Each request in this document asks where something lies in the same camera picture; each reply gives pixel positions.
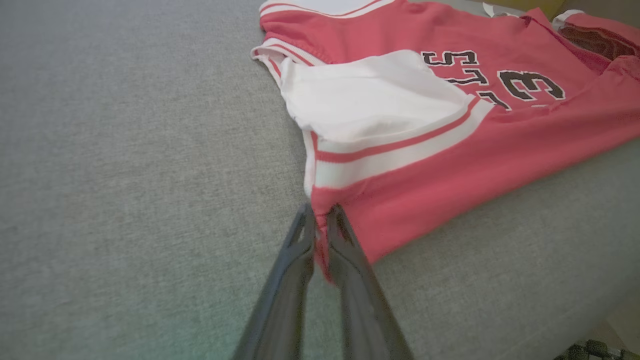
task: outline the printed number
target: printed number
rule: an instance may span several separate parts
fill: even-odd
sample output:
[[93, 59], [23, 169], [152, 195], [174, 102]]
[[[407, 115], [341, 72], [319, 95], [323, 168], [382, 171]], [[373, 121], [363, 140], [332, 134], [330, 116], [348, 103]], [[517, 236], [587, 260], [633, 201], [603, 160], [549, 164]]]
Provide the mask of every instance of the printed number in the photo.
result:
[[[558, 100], [564, 99], [564, 90], [551, 79], [537, 72], [503, 70], [498, 71], [498, 77], [509, 93], [520, 100], [535, 101], [536, 98], [531, 93], [542, 91], [538, 86], [540, 83], [544, 83], [547, 86], [547, 92], [551, 96]], [[516, 88], [516, 82], [521, 83], [526, 90]]]
[[[441, 60], [436, 59], [438, 54], [434, 51], [423, 51], [421, 52], [421, 55], [424, 58], [424, 62], [429, 66], [453, 66], [456, 64], [456, 61], [459, 61], [461, 66], [480, 65], [478, 55], [473, 50], [458, 52], [443, 51]], [[465, 67], [462, 69], [462, 72], [473, 76], [465, 79], [449, 78], [445, 80], [452, 84], [462, 86], [469, 84], [479, 84], [483, 86], [489, 85], [489, 80], [477, 67]], [[498, 71], [498, 78], [509, 94], [522, 101], [537, 100], [533, 95], [531, 95], [531, 93], [541, 92], [542, 90], [545, 90], [558, 100], [564, 99], [564, 90], [551, 79], [537, 72], [501, 70]], [[517, 88], [516, 83], [520, 83], [523, 89]], [[498, 104], [507, 110], [511, 110], [511, 107], [507, 105], [506, 102], [500, 100], [495, 92], [476, 91], [476, 93], [478, 96], [488, 99], [494, 104]]]
[[478, 96], [482, 97], [483, 99], [488, 99], [492, 103], [503, 106], [508, 111], [511, 111], [511, 107], [507, 105], [504, 101], [500, 100], [497, 97], [497, 95], [495, 95], [495, 93], [492, 91], [476, 91], [476, 94], [478, 94]]

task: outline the basketball jersey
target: basketball jersey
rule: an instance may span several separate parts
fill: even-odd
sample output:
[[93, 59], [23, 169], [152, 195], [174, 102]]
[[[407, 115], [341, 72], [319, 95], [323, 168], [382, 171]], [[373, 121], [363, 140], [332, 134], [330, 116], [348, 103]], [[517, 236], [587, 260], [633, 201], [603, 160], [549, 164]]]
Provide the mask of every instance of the basketball jersey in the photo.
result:
[[640, 134], [640, 36], [618, 23], [556, 19], [589, 50], [537, 9], [489, 19], [406, 0], [271, 1], [260, 24], [252, 55], [302, 129], [325, 269], [335, 203], [375, 261]]

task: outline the gray fabric surface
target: gray fabric surface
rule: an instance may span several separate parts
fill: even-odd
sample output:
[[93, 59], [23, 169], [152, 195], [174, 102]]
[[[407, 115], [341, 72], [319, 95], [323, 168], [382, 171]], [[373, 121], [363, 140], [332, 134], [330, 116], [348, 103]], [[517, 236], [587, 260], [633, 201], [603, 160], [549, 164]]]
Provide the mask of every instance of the gray fabric surface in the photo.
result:
[[[300, 132], [248, 56], [260, 2], [0, 3], [1, 358], [231, 355], [305, 201]], [[636, 141], [379, 262], [417, 358], [585, 334], [637, 285], [639, 165]], [[305, 359], [340, 339], [316, 274]]]

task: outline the black object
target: black object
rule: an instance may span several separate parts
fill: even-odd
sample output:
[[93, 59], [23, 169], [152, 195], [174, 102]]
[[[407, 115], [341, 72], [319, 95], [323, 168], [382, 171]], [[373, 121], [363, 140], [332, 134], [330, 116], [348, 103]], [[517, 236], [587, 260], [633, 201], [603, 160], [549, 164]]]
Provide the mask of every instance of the black object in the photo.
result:
[[[233, 360], [300, 359], [315, 232], [315, 217], [306, 204], [298, 210]], [[329, 272], [342, 297], [344, 359], [412, 360], [400, 326], [339, 205], [327, 215], [327, 234]]]

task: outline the red stripe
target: red stripe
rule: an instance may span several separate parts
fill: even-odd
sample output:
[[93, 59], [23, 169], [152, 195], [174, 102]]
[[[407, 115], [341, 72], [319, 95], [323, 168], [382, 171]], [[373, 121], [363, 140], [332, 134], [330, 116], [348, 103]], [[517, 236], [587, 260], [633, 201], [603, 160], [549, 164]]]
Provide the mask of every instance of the red stripe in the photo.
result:
[[447, 131], [454, 129], [455, 127], [462, 125], [462, 123], [464, 123], [469, 118], [469, 116], [471, 116], [471, 109], [478, 103], [478, 101], [480, 101], [479, 97], [474, 98], [474, 100], [469, 104], [467, 108], [467, 112], [460, 119], [450, 124], [447, 124], [443, 127], [440, 127], [439, 129], [436, 129], [434, 131], [430, 131], [428, 133], [418, 135], [415, 138], [410, 138], [410, 139], [406, 139], [406, 140], [402, 140], [394, 143], [386, 143], [385, 145], [368, 147], [360, 151], [349, 152], [345, 154], [340, 154], [337, 152], [316, 151], [316, 160], [326, 161], [329, 163], [349, 163], [351, 161], [362, 159], [366, 156], [381, 154], [382, 152], [393, 151], [396, 149], [400, 149], [403, 147], [424, 142], [440, 134], [446, 133]]
[[348, 13], [343, 13], [343, 14], [340, 14], [340, 15], [331, 15], [331, 14], [328, 14], [328, 13], [319, 12], [319, 11], [317, 11], [317, 10], [308, 9], [308, 8], [303, 8], [302, 6], [293, 5], [293, 4], [286, 4], [286, 3], [269, 4], [269, 5], [265, 6], [265, 7], [263, 7], [263, 8], [262, 8], [262, 10], [260, 10], [260, 14], [262, 14], [262, 12], [263, 12], [264, 10], [267, 10], [268, 8], [271, 8], [271, 7], [274, 7], [274, 6], [278, 6], [278, 5], [286, 5], [286, 6], [292, 6], [292, 7], [294, 7], [294, 8], [299, 8], [299, 9], [302, 9], [302, 10], [309, 10], [309, 11], [311, 11], [311, 12], [320, 13], [320, 14], [322, 14], [322, 15], [329, 15], [329, 16], [345, 16], [345, 15], [349, 15], [350, 13], [355, 13], [355, 12], [357, 12], [357, 11], [360, 11], [360, 10], [362, 10], [362, 9], [364, 9], [364, 8], [366, 8], [366, 7], [370, 6], [370, 5], [372, 5], [372, 4], [377, 3], [378, 1], [380, 1], [380, 0], [372, 1], [372, 2], [370, 2], [369, 4], [366, 4], [365, 6], [363, 6], [363, 7], [361, 7], [361, 8], [358, 8], [358, 9], [356, 9], [356, 10], [351, 10], [351, 11], [350, 11], [350, 12], [348, 12]]
[[304, 62], [305, 64], [309, 65], [309, 66], [314, 66], [314, 64], [310, 63], [309, 61], [307, 61], [307, 59], [303, 58], [302, 56], [300, 56], [300, 54], [296, 53], [295, 51], [289, 49], [286, 46], [282, 46], [280, 44], [273, 44], [273, 45], [269, 45], [269, 47], [279, 47], [281, 49], [285, 49], [286, 51], [289, 51], [290, 53], [292, 53], [293, 55], [297, 56], [299, 60], [301, 60], [302, 62]]
[[282, 76], [282, 75], [280, 74], [280, 69], [278, 69], [278, 65], [276, 65], [276, 63], [275, 63], [275, 62], [273, 62], [273, 60], [271, 60], [271, 59], [269, 59], [269, 62], [273, 65], [273, 68], [274, 68], [274, 69], [276, 70], [276, 72], [278, 73], [278, 77], [279, 77], [279, 76]]

